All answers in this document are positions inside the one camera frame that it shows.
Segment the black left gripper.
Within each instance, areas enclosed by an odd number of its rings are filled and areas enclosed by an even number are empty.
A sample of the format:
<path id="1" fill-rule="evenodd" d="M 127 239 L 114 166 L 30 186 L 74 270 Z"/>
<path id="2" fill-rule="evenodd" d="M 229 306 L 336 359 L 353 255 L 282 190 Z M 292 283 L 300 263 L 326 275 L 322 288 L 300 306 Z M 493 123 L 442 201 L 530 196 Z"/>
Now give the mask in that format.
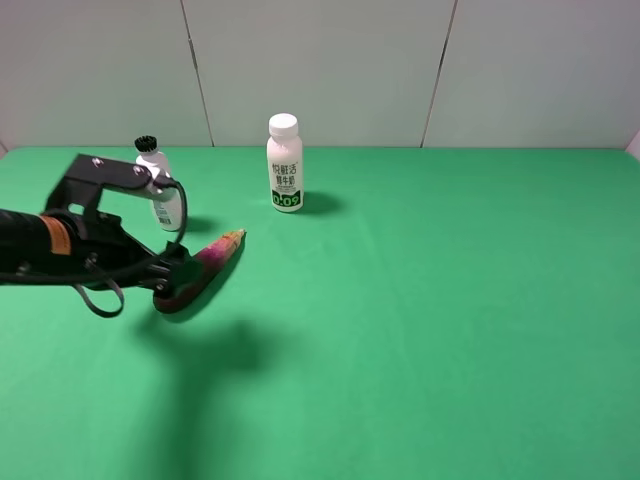
<path id="1" fill-rule="evenodd" d="M 39 258 L 41 285 L 101 289 L 114 282 L 121 288 L 153 289 L 155 297 L 171 299 L 204 272 L 185 246 L 167 242 L 156 254 L 127 233 L 115 215 L 53 209 L 40 214 L 39 222 L 47 233 L 47 249 Z"/>

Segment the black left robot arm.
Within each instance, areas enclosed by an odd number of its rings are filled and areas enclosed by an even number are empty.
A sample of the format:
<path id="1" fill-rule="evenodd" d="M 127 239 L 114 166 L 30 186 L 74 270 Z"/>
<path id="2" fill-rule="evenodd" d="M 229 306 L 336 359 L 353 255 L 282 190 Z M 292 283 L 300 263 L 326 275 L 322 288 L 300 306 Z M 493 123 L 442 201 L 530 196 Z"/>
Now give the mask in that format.
<path id="1" fill-rule="evenodd" d="M 1 212 L 1 282 L 13 285 L 83 285 L 105 290 L 153 290 L 170 298 L 197 283 L 204 264 L 182 245 L 155 253 L 126 232 L 120 217 L 85 219 L 70 212 Z"/>

